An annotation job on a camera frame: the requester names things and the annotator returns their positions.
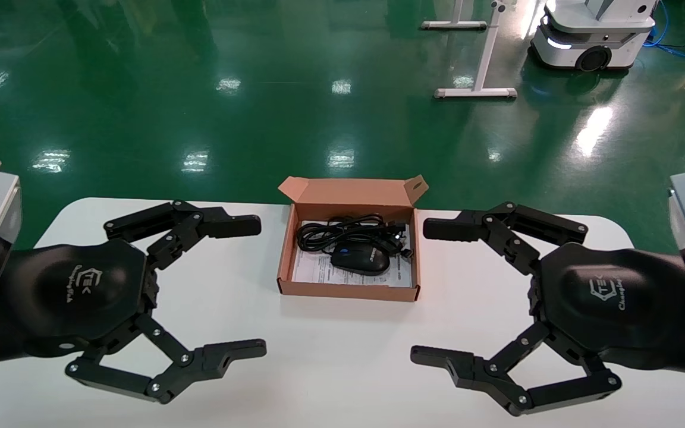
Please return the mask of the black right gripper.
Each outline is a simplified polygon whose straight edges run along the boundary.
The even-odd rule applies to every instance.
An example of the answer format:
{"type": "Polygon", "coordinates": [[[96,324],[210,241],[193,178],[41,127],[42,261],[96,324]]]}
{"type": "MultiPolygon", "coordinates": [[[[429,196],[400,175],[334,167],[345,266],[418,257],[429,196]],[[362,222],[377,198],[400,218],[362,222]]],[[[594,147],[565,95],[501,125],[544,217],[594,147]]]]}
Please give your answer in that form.
{"type": "Polygon", "coordinates": [[[685,263],[679,255],[580,246],[586,225],[512,202],[462,210],[454,219],[427,218],[422,232],[429,240],[483,241],[520,274],[535,276],[531,314],[538,322],[489,360],[459,350],[410,350],[411,362],[446,369],[456,387],[486,393],[511,416],[607,398],[622,381],[603,361],[685,370],[685,263]],[[540,262],[523,235],[562,247],[540,262]],[[528,389],[517,384],[510,371],[544,342],[585,376],[528,389]]]}

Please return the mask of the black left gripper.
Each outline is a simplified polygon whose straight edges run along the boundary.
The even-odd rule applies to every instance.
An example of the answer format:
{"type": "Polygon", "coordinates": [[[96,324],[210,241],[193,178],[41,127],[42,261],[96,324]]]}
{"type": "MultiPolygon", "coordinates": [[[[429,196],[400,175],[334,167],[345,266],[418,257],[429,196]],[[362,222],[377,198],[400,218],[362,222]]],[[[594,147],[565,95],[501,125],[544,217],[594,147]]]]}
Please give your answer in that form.
{"type": "Polygon", "coordinates": [[[168,268],[204,238],[249,237],[261,230],[258,216],[231,216],[222,207],[182,200],[133,212],[107,222],[109,241],[98,246],[60,244],[12,254],[4,269],[5,308],[30,357],[86,350],[66,366],[74,381],[168,404],[193,383],[221,379],[234,361],[264,357],[267,346],[264,339],[244,339],[188,350],[149,315],[159,292],[152,269],[168,268]],[[128,243],[160,233],[147,256],[128,243]],[[127,341],[130,326],[171,360],[161,374],[101,365],[109,349],[127,341]]]}

